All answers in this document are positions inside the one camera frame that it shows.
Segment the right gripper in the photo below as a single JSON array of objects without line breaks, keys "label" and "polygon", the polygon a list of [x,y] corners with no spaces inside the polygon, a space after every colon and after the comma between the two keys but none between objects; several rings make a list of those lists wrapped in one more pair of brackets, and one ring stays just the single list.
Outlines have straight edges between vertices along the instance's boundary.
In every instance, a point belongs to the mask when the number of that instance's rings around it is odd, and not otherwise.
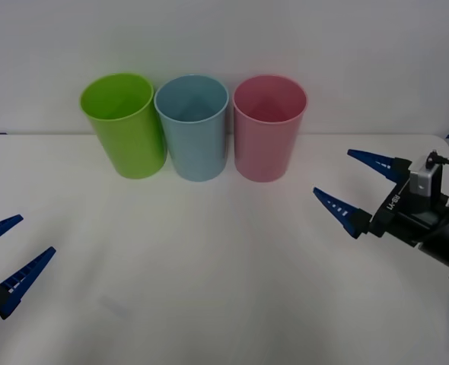
[{"label": "right gripper", "polygon": [[443,166],[436,164],[432,171],[421,175],[421,182],[427,183],[428,193],[419,195],[410,190],[410,160],[354,149],[348,149],[347,154],[395,183],[373,218],[368,212],[314,187],[316,198],[352,238],[358,239],[368,233],[371,222],[371,233],[375,236],[382,237],[388,233],[410,246],[416,246],[449,221],[448,196],[441,192]]}]

